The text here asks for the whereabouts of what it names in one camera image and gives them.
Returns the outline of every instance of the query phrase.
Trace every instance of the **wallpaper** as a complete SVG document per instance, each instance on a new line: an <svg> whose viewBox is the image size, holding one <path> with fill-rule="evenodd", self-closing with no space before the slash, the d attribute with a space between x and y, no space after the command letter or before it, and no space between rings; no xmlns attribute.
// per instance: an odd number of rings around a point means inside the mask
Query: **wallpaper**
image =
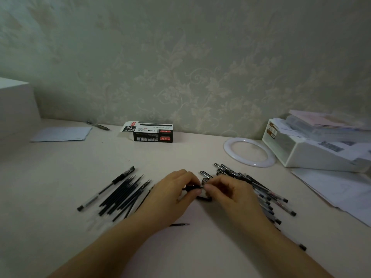
<svg viewBox="0 0 371 278"><path fill-rule="evenodd" d="M46 118L261 138L290 109L371 115L371 0L0 0L0 76Z"/></svg>

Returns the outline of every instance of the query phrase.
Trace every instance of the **pile of pen refills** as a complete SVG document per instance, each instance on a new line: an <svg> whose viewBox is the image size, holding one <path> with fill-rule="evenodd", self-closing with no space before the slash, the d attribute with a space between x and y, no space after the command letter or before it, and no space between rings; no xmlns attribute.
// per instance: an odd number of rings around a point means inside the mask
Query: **pile of pen refills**
<svg viewBox="0 0 371 278"><path fill-rule="evenodd" d="M121 175L116 177L108 186L106 186L104 189L102 189L100 192L98 192L96 195L91 197L89 200L87 200L84 204L79 206L77 210L80 212L90 204L92 204L95 200L97 200L103 192L105 192L109 187L112 185L117 184L118 182L122 181L124 178L126 178L130 173L132 173L135 170L134 166L132 166L129 170L126 172L123 172ZM125 217L126 218L129 213L131 212L133 206L135 205L135 202L139 198L139 196L144 192L148 184L151 182L151 180L146 181L140 186L140 180L143 177L140 176L137 180L134 181L136 176L132 176L124 180L116 189L109 195L100 205L99 207L102 207L99 211L99 215L102 216L104 214L112 215L114 214L115 217L112 220L113 222L116 221L125 210L127 210Z"/></svg>
<svg viewBox="0 0 371 278"><path fill-rule="evenodd" d="M262 207L262 210L263 210L265 216L273 224L274 223L281 224L281 221L274 216L275 213L273 211L273 207L271 206L271 201L273 203L275 203L277 206L279 206L281 209L283 209L285 212L289 213L292 216L296 216L296 212L294 212L293 210L291 210L290 208L288 208L284 204L284 202L285 203L289 202L286 198L284 198L284 197L274 193L273 191L269 190L267 187L262 185L260 182L256 181L252 177L250 177L248 174L236 173L235 171L233 171L232 169L228 168L227 166L225 166L223 164L219 165L217 163L214 163L214 166L216 166L218 168L218 170L216 172L216 175L231 176L231 177L234 177L235 179L239 179L241 181L245 181L248 184L250 184L254 189L254 193L257 195L259 204ZM212 178L211 175L209 175L208 173L206 173L204 171L201 171L200 174L205 177L202 180L202 185L205 184L209 179ZM291 238L289 235L283 233L282 231L281 231L281 233L284 234L291 241L293 241L295 244L297 244L303 251L306 251L306 247L303 244L296 242L296 240Z"/></svg>

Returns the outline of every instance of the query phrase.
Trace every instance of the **plastic ring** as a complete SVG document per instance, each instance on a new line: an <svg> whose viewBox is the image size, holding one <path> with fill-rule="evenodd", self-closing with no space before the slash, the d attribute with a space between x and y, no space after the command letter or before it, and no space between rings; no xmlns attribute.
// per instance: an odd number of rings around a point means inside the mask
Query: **plastic ring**
<svg viewBox="0 0 371 278"><path fill-rule="evenodd" d="M241 156L234 153L232 148L231 148L232 144L234 144L235 142L247 142L247 143L254 144L254 145L260 147L261 149L263 149L267 153L268 158L263 162L256 162L256 161L251 161L251 160L247 160L245 158L242 158ZM276 156L273 154L273 152L268 147L266 147L265 145L261 145L260 143L257 143L255 140L252 140L252 139L244 139L242 137L235 137L235 138L227 140L224 143L223 147L224 147L224 150L226 151L226 153L229 156L231 156L233 159L235 159L238 162L241 162L243 164L249 165L249 166L267 168L267 167L273 166L276 163Z"/></svg>

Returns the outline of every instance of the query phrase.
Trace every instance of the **person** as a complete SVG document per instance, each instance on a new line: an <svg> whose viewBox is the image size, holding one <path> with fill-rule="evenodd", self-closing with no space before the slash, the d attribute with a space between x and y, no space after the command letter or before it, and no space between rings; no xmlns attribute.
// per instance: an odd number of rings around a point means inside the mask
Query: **person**
<svg viewBox="0 0 371 278"><path fill-rule="evenodd" d="M190 184L200 185L192 172L183 169L170 173L154 186L134 214L104 233L49 277L120 277L136 250L151 235L174 223L200 195L201 189L194 189L178 200L182 188ZM209 180L204 189L220 203L234 225L258 244L280 276L332 277L274 227L246 182L220 175Z"/></svg>

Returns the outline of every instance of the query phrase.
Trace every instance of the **floral pattern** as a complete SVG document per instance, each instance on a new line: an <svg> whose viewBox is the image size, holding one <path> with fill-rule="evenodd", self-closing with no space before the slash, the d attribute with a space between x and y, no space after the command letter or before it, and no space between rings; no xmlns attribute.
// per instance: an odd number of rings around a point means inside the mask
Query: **floral pattern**
<svg viewBox="0 0 371 278"><path fill-rule="evenodd" d="M261 138L290 109L371 115L371 0L0 0L0 76L41 115Z"/></svg>

